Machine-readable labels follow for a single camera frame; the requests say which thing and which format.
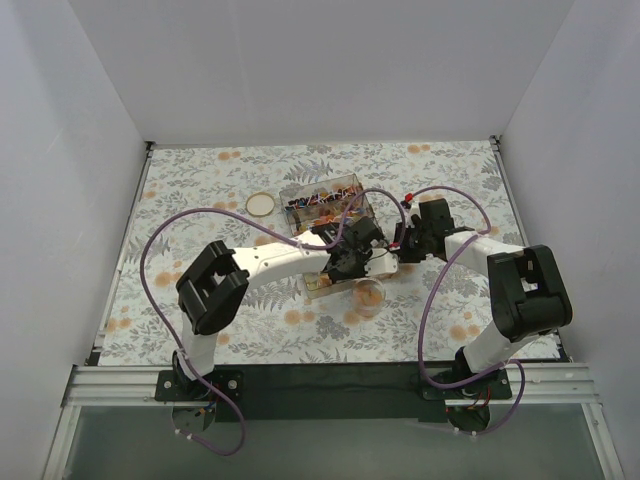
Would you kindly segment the clear plastic jar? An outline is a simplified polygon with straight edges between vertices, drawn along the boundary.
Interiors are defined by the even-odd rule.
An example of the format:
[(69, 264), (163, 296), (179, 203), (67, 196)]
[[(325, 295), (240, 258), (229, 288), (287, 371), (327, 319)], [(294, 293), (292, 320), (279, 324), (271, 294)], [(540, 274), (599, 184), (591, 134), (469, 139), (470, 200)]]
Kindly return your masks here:
[(353, 310), (364, 318), (373, 318), (383, 309), (386, 301), (384, 285), (377, 279), (361, 279), (354, 283), (351, 303)]

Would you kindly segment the clear acrylic candy organizer box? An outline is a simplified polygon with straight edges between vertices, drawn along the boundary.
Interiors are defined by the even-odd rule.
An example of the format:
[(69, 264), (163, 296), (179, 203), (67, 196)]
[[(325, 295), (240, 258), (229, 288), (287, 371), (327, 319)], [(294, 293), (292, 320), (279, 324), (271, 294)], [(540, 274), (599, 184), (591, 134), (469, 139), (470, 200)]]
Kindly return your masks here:
[[(372, 218), (379, 226), (373, 206), (354, 173), (307, 185), (294, 184), (281, 190), (279, 197), (287, 224), (295, 236), (310, 230), (330, 243), (341, 221), (346, 226), (360, 218)], [(372, 244), (373, 248), (386, 249), (388, 245), (385, 235), (382, 241)], [(357, 279), (332, 283), (328, 275), (320, 271), (305, 273), (303, 280), (308, 296), (316, 299), (348, 289)]]

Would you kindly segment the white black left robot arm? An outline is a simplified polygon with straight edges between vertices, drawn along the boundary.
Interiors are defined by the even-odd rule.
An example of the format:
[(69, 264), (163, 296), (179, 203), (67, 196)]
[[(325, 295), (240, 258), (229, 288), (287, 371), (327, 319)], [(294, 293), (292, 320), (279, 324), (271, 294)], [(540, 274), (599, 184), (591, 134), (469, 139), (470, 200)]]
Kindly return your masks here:
[(188, 398), (200, 400), (211, 392), (217, 335), (233, 322), (248, 292), (307, 273), (326, 274), (333, 285), (398, 270), (371, 218), (338, 227), (320, 225), (261, 246), (232, 249), (215, 241), (204, 248), (177, 282), (183, 324), (172, 369)]

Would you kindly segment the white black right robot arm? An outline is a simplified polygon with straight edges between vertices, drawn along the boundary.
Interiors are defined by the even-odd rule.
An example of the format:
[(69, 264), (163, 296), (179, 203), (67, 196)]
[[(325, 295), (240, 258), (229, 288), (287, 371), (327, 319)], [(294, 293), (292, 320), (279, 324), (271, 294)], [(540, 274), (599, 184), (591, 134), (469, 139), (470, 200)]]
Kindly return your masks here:
[[(418, 368), (428, 385), (475, 397), (488, 386), (489, 375), (509, 364), (524, 346), (571, 323), (572, 306), (549, 247), (506, 244), (457, 227), (443, 198), (416, 203), (408, 194), (401, 205), (410, 224), (396, 225), (393, 246), (399, 262), (415, 264), (429, 256), (444, 262), (427, 297), (418, 332)], [(458, 350), (451, 381), (444, 383), (426, 369), (424, 337), (436, 293), (454, 264), (486, 277), (492, 320)]]

